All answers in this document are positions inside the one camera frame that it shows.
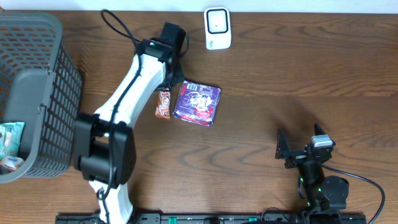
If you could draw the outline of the purple snack packet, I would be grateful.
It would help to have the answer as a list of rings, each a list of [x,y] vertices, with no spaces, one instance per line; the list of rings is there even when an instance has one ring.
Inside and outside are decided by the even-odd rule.
[[[210,126],[214,122],[221,89],[183,81],[173,115],[189,123]]]

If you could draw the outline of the orange chocolate bar wrapper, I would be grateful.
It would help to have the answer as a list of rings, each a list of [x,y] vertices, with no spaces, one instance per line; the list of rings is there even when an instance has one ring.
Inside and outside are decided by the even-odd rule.
[[[168,88],[159,91],[155,117],[170,119],[170,90]]]

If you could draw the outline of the teal snack packet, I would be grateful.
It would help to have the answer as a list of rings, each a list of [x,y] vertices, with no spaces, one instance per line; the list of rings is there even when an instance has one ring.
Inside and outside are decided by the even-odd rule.
[[[18,155],[24,126],[25,122],[1,124],[1,159]]]

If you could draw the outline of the small orange white box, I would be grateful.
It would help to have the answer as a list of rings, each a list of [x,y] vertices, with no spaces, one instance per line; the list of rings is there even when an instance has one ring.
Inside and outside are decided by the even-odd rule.
[[[1,159],[1,174],[8,174],[18,170],[24,164],[20,157],[6,156]]]

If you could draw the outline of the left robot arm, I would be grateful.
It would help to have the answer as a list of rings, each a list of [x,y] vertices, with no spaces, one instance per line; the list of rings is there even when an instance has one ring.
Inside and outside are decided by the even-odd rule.
[[[76,120],[73,166],[96,193],[99,223],[128,223],[131,218],[127,182],[136,164],[133,129],[153,92],[183,81],[179,59],[187,41],[180,26],[166,22],[159,37],[136,45],[131,67],[108,101]]]

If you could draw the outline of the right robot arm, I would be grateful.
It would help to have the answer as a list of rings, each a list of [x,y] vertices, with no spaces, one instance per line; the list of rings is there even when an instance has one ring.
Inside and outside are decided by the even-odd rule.
[[[298,187],[308,208],[297,215],[300,223],[341,223],[341,211],[346,208],[349,183],[336,175],[325,176],[322,165],[331,159],[335,142],[318,125],[315,135],[302,151],[292,151],[286,135],[277,131],[276,159],[285,161],[285,168],[297,168]]]

